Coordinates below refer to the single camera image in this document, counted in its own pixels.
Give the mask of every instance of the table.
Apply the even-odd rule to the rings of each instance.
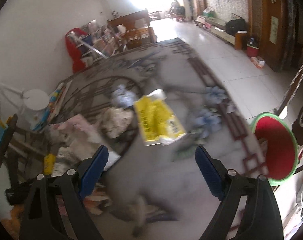
[[[113,56],[73,78],[58,121],[83,113],[93,122],[97,110],[108,106],[111,92],[124,83],[137,93],[140,88],[143,94],[162,88],[166,103],[189,131],[193,115],[203,106],[205,88],[223,88],[197,53],[178,38]],[[210,155],[240,174],[266,174],[259,143],[246,121],[237,109],[228,113],[233,108],[231,97],[215,107],[222,116],[222,129],[205,140]],[[131,239],[135,234],[147,239],[200,237],[219,201],[211,195],[193,156],[175,159],[176,151],[189,143],[190,137],[186,136],[168,146],[146,147],[139,134],[130,142],[122,158],[103,175],[113,205],[93,220],[106,239]],[[143,218],[134,218],[139,216],[131,210],[142,206],[147,210]],[[244,206],[245,200],[233,226],[239,224]],[[143,232],[139,232],[141,224],[146,224]]]

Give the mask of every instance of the black trash bag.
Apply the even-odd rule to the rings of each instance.
[[[231,20],[226,23],[226,32],[229,35],[235,36],[239,31],[247,31],[247,24],[243,18]]]

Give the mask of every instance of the wooden backrest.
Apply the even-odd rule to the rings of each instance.
[[[139,12],[131,13],[131,14],[128,14],[125,16],[121,16],[114,20],[108,21],[108,25],[113,28],[117,27],[119,25],[124,25],[126,27],[127,31],[129,31],[129,30],[135,29],[135,22],[140,19],[145,19],[145,22],[147,23],[148,27],[150,27],[147,9],[139,11]]]

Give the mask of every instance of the green rim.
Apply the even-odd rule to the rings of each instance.
[[[291,138],[292,138],[292,141],[293,141],[293,144],[294,144],[294,149],[295,149],[295,161],[294,161],[294,164],[293,164],[293,168],[291,170],[291,172],[283,179],[273,179],[273,178],[268,178],[269,180],[269,183],[272,187],[274,186],[279,186],[281,184],[283,184],[285,181],[287,181],[291,176],[293,176],[293,174],[295,173],[296,171],[296,168],[297,168],[297,165],[298,165],[298,144],[297,144],[297,141],[296,141],[296,138],[295,136],[293,135],[292,131],[290,130],[290,128],[288,127],[288,125],[283,121],[281,120],[277,115],[274,115],[272,113],[261,113],[259,114],[254,120],[253,122],[251,123],[251,131],[252,133],[254,134],[255,133],[255,130],[256,130],[256,126],[257,126],[257,123],[258,121],[263,118],[263,117],[271,117],[275,120],[277,120],[278,122],[280,122],[285,128],[286,130],[288,131],[288,133],[290,134]]]

